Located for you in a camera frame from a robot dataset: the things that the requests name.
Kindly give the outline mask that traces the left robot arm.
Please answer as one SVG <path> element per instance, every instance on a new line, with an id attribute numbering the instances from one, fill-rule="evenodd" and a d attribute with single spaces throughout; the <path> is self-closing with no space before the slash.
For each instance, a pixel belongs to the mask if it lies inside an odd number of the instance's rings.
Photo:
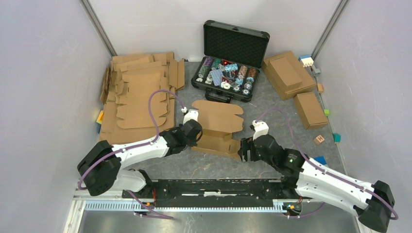
<path id="1" fill-rule="evenodd" d="M 151 195 L 153 185 L 142 171 L 127 170 L 139 162 L 179 154 L 197 145 L 203 129 L 199 122 L 190 119 L 184 124 L 134 143 L 110 145 L 98 142 L 78 164 L 80 174 L 78 189 L 98 196 L 110 189 L 130 190 L 141 198 Z"/>

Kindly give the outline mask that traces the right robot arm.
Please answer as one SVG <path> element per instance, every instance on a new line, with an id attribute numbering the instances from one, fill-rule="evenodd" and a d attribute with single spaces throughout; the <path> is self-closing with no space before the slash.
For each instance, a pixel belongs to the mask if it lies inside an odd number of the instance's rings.
<path id="1" fill-rule="evenodd" d="M 379 233 L 387 232 L 394 218 L 395 199 L 387 183 L 351 178 L 298 150 L 282 148 L 271 135 L 243 138 L 238 154 L 244 162 L 263 161 L 282 174 L 280 190 L 287 198 L 320 200 L 351 213 Z"/>

